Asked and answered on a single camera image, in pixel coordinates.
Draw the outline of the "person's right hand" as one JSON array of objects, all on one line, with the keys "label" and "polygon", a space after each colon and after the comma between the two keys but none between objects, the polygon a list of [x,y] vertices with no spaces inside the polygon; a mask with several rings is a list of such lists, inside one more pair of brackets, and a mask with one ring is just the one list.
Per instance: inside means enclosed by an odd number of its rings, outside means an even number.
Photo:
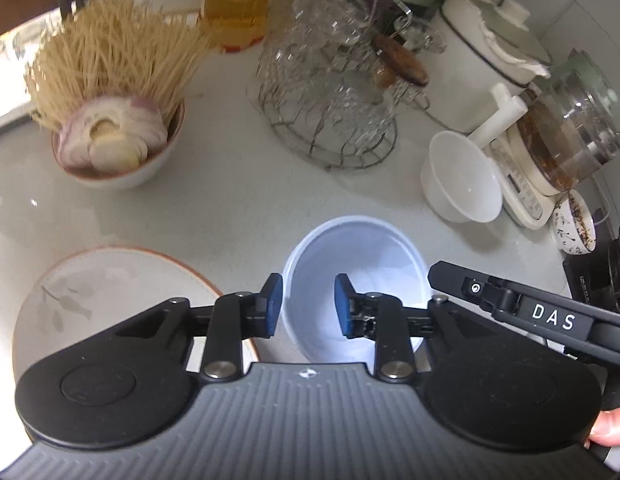
[{"label": "person's right hand", "polygon": [[589,441],[606,448],[620,446],[620,408],[598,414],[590,431]]}]

